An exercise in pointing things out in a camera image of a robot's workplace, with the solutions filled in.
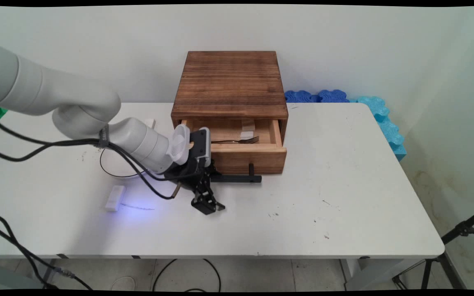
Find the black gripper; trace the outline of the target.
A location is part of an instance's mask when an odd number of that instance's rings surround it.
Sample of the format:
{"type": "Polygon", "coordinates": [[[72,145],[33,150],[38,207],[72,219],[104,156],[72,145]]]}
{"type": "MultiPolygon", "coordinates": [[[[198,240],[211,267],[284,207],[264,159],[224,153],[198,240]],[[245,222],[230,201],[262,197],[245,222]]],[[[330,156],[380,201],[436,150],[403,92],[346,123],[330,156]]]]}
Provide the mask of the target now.
{"type": "Polygon", "coordinates": [[[223,175],[216,169],[215,162],[207,164],[207,158],[188,159],[183,165],[173,163],[164,172],[164,180],[180,183],[182,187],[193,190],[191,205],[205,215],[226,209],[216,200],[210,186],[210,182],[223,182],[223,175]]]}

